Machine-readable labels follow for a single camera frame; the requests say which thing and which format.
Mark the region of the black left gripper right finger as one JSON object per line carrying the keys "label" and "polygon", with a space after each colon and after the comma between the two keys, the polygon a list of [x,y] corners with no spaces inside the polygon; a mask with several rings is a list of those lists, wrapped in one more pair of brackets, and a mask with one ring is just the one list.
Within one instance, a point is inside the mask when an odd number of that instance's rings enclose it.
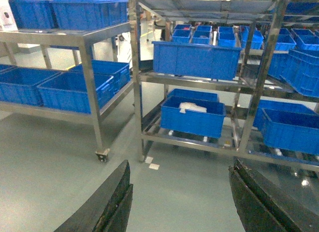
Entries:
{"label": "black left gripper right finger", "polygon": [[229,167],[232,197],[247,232],[317,232],[319,216],[239,159]]}

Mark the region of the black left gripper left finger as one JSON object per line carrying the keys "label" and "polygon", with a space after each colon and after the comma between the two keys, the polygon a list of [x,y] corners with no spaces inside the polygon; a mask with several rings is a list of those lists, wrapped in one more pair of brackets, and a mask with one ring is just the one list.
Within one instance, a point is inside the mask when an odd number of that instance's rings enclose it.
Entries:
{"label": "black left gripper left finger", "polygon": [[57,232],[125,232],[133,201],[130,164],[123,162]]}

